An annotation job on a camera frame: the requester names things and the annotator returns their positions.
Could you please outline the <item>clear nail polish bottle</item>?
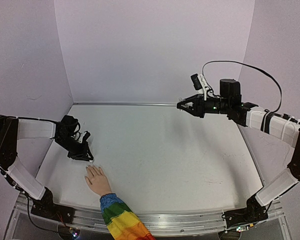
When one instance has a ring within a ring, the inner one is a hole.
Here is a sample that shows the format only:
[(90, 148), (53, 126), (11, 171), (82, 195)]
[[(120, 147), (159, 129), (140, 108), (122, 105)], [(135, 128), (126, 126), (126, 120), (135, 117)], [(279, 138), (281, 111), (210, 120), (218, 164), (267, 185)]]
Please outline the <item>clear nail polish bottle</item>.
[(186, 112), (193, 110), (192, 105), (189, 105), (185, 99), (181, 99), (181, 98), (178, 100), (178, 103), (176, 104), (176, 108)]

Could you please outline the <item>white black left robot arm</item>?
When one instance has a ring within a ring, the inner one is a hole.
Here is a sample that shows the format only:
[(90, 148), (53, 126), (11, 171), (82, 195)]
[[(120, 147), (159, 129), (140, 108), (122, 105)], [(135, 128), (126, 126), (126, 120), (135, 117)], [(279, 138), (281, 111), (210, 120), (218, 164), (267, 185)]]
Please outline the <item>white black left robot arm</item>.
[(91, 134), (88, 131), (81, 134), (80, 130), (79, 120), (70, 115), (65, 115), (61, 121), (0, 115), (0, 173), (14, 189), (32, 201), (32, 215), (70, 224), (75, 209), (54, 203), (52, 191), (37, 181), (21, 162), (18, 142), (53, 140), (67, 151), (68, 158), (92, 162), (94, 157), (88, 143)]

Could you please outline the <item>rainbow striped sleeve forearm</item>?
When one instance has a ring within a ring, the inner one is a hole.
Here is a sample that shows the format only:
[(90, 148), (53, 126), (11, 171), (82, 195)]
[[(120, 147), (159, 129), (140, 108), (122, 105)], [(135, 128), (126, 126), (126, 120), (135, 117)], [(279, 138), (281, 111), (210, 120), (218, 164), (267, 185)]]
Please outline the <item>rainbow striped sleeve forearm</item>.
[(114, 240), (153, 240), (155, 237), (115, 193), (100, 198), (104, 223)]

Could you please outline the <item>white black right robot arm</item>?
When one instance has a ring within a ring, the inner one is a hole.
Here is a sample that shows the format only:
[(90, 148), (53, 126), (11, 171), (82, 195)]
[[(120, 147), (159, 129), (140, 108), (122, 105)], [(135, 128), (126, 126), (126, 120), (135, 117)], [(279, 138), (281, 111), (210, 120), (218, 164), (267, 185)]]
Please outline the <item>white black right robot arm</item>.
[(270, 112), (254, 103), (242, 102), (241, 85), (234, 79), (220, 80), (220, 95), (212, 97), (208, 95), (209, 86), (203, 75), (195, 74), (191, 78), (197, 94), (180, 100), (176, 105), (179, 110), (199, 118), (205, 114), (226, 115), (230, 121), (260, 130), (294, 149), (286, 169), (253, 194), (246, 201), (245, 208), (222, 214), (229, 229), (266, 220), (271, 203), (300, 183), (300, 121), (287, 114)]

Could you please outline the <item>mannequin hand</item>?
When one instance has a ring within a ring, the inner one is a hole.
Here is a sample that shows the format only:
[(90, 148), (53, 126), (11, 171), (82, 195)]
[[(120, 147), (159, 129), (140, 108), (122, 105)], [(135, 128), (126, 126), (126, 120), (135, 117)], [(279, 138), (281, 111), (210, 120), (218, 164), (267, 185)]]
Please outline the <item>mannequin hand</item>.
[(86, 176), (84, 178), (91, 191), (100, 197), (114, 193), (111, 189), (109, 180), (101, 167), (88, 165), (85, 170)]

